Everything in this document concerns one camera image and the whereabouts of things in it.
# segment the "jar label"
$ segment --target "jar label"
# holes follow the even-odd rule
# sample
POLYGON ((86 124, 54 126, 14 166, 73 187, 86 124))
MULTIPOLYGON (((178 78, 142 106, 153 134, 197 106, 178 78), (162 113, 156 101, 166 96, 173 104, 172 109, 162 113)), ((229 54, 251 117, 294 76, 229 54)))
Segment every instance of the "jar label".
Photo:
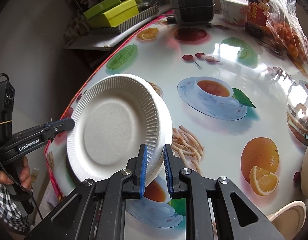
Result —
POLYGON ((248 5, 247 20, 260 25, 265 26, 267 19, 267 10, 264 8, 257 7, 255 5, 248 5))

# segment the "green box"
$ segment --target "green box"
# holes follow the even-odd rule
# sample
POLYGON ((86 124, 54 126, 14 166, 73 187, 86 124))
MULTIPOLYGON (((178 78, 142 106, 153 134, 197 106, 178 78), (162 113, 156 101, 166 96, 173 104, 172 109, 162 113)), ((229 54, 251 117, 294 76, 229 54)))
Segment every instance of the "green box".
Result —
POLYGON ((88 23, 93 29, 116 27, 138 13, 136 1, 127 0, 102 14, 97 14, 88 19, 88 23))
POLYGON ((92 8, 88 9, 86 12, 84 12, 84 15, 86 19, 89 19, 97 14, 104 13, 105 11, 108 11, 115 6, 119 5, 121 3, 121 0, 105 0, 102 1, 92 8))

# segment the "striped box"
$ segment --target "striped box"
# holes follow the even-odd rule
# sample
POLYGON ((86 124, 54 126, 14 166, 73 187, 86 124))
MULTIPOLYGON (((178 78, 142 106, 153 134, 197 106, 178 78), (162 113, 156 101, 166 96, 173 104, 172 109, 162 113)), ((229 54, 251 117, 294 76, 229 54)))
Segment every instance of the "striped box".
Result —
POLYGON ((158 7, 153 6, 152 8, 149 8, 145 11, 140 12, 139 14, 126 20, 125 22, 121 23, 120 25, 116 27, 107 27, 107 28, 101 28, 97 30, 90 30, 89 32, 91 34, 113 34, 114 33, 114 34, 119 35, 119 34, 122 34, 124 31, 128 30, 129 28, 133 27, 137 23, 157 13, 158 13, 158 7))

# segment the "black cable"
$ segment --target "black cable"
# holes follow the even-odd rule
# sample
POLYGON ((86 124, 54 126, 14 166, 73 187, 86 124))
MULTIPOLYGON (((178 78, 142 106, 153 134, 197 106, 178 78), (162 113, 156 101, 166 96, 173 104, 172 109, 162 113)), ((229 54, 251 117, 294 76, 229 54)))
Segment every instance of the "black cable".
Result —
MULTIPOLYGON (((8 75, 6 75, 5 73, 1 73, 1 74, 0 74, 0 78, 3 77, 3 76, 6 77, 7 80, 9 81, 8 75)), ((27 188, 24 188, 24 187, 23 187, 22 185, 20 185, 17 181, 15 181, 14 178, 13 178, 12 176, 10 176, 10 175, 6 172, 4 166, 3 166, 2 163, 1 163, 1 160, 0 160, 0 167, 1 167, 1 169, 3 170, 3 172, 5 172, 5 174, 7 175, 7 177, 8 177, 12 182, 14 182, 14 183, 15 183, 17 186, 19 186, 23 191, 25 191, 26 193, 28 193, 28 194, 30 195, 31 199, 33 200, 33 202, 34 202, 34 204, 35 204, 35 207, 37 208, 37 212, 38 212, 38 214, 39 214, 39 217, 41 218, 41 220, 43 220, 43 216, 41 215, 41 212, 40 212, 40 210, 39 210, 39 208, 38 208, 38 205, 37 205, 37 203, 36 203, 36 200, 35 200, 33 194, 32 194, 27 188)))

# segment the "white paper plate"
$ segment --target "white paper plate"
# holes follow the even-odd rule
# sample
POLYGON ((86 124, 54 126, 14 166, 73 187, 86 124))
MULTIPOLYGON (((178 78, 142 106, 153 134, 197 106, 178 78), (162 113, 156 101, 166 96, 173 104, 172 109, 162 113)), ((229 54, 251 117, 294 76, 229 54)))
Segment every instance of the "white paper plate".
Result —
POLYGON ((172 142, 172 120, 164 101, 142 78, 130 74, 106 77, 78 102, 67 136, 67 154, 83 181, 109 178, 126 167, 147 145, 146 185, 163 165, 165 143, 172 142))

